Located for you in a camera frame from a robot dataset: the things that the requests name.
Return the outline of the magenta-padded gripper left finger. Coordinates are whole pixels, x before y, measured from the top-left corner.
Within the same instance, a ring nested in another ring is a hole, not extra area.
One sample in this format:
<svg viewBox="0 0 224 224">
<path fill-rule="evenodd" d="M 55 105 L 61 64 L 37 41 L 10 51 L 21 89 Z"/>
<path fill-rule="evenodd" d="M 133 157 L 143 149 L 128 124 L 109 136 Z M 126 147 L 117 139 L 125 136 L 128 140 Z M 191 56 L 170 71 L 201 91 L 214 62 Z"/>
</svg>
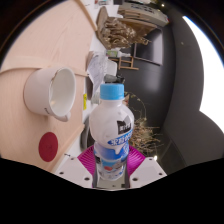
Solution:
<svg viewBox="0 0 224 224">
<path fill-rule="evenodd" d="M 78 157 L 68 157 L 55 174 L 84 188 L 92 188 L 96 162 L 93 147 L 85 149 Z"/>
</svg>

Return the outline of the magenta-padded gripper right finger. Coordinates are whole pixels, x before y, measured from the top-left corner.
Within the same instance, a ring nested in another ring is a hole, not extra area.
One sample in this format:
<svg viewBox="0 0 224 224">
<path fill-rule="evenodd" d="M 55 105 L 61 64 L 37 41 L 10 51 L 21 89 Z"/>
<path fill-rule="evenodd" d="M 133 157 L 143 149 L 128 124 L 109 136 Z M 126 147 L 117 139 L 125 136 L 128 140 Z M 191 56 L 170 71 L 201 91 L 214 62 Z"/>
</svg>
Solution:
<svg viewBox="0 0 224 224">
<path fill-rule="evenodd" d="M 145 157 L 134 147 L 129 147 L 127 158 L 129 187 L 140 188 L 166 176 L 165 171 L 153 157 Z"/>
</svg>

